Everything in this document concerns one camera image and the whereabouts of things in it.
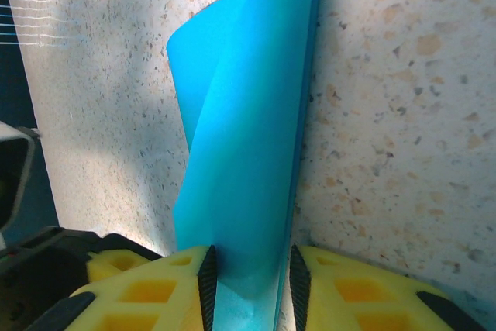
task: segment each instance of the yellow foam block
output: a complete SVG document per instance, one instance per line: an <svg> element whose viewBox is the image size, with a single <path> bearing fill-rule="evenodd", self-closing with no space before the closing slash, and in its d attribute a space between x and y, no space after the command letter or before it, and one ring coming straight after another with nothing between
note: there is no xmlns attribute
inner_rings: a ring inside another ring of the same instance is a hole
<svg viewBox="0 0 496 331"><path fill-rule="evenodd" d="M447 298L433 286L318 248L298 249L311 278L305 331L452 330L416 295Z"/></svg>
<svg viewBox="0 0 496 331"><path fill-rule="evenodd" d="M197 274L207 250L195 247L151 262L126 250L95 255L88 272L99 280L73 296L89 291L96 299L67 330L202 331Z"/></svg>

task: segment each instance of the yellow foam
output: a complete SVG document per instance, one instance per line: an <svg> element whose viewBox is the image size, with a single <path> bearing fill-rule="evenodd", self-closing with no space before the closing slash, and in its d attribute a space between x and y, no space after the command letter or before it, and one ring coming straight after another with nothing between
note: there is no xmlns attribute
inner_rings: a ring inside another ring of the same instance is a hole
<svg viewBox="0 0 496 331"><path fill-rule="evenodd" d="M314 247L298 247L312 284L306 331L451 331L417 296L429 284Z"/></svg>
<svg viewBox="0 0 496 331"><path fill-rule="evenodd" d="M99 279L73 295L90 291L96 299L67 331L202 331L197 274L207 250L195 247L151 262L125 250L94 255L88 271ZM109 263L116 259L116 266Z"/></svg>

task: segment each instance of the black rubber fin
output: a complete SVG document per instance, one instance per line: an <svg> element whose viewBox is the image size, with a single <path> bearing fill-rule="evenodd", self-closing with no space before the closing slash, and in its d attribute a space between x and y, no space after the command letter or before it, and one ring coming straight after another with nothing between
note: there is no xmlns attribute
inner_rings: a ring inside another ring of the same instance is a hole
<svg viewBox="0 0 496 331"><path fill-rule="evenodd" d="M305 260L295 244L291 248L289 284L291 286L296 331L305 331L312 279L310 277L310 271L305 264Z"/></svg>
<svg viewBox="0 0 496 331"><path fill-rule="evenodd" d="M210 246L198 271L201 318L203 330L212 331L214 325L215 293L217 292L217 257L215 247Z"/></svg>
<svg viewBox="0 0 496 331"><path fill-rule="evenodd" d="M82 292L60 300L39 317L26 331L64 331L92 302L92 292Z"/></svg>
<svg viewBox="0 0 496 331"><path fill-rule="evenodd" d="M447 298L424 291L417 292L417 297L447 323L453 331L486 331L484 327Z"/></svg>

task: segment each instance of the blue plastic sheet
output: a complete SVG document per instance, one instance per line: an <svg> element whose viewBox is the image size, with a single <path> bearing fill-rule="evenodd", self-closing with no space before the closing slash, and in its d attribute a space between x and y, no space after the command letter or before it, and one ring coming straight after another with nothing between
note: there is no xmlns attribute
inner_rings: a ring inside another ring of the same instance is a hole
<svg viewBox="0 0 496 331"><path fill-rule="evenodd" d="M219 0L169 40L190 157L179 250L215 244L215 331L277 324L319 0Z"/></svg>

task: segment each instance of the speckled stone surface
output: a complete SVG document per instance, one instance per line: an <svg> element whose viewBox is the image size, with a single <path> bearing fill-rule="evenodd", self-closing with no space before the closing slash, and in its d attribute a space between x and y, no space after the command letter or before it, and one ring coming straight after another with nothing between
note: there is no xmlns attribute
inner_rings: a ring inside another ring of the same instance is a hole
<svg viewBox="0 0 496 331"><path fill-rule="evenodd" d="M22 55L63 226L174 250L188 151L164 46L213 1L11 1L41 43ZM293 239L496 329L496 0L322 0L309 99Z"/></svg>

